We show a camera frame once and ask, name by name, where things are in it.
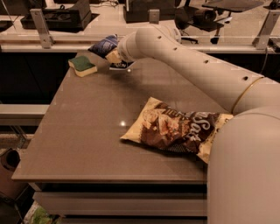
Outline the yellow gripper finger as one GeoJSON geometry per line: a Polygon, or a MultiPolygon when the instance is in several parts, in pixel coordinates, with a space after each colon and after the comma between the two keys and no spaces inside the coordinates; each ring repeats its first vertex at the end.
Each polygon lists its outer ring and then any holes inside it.
{"type": "Polygon", "coordinates": [[[109,52],[105,56],[105,58],[109,63],[121,63],[122,62],[122,59],[116,48],[114,50],[112,50],[111,52],[109,52]]]}

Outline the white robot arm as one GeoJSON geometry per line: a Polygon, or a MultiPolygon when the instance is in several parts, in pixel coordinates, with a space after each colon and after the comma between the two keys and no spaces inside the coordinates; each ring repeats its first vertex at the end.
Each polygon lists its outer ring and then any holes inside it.
{"type": "Polygon", "coordinates": [[[207,224],[280,224],[280,84],[181,45],[148,24],[124,38],[122,60],[160,60],[233,114],[213,140],[207,224]]]}

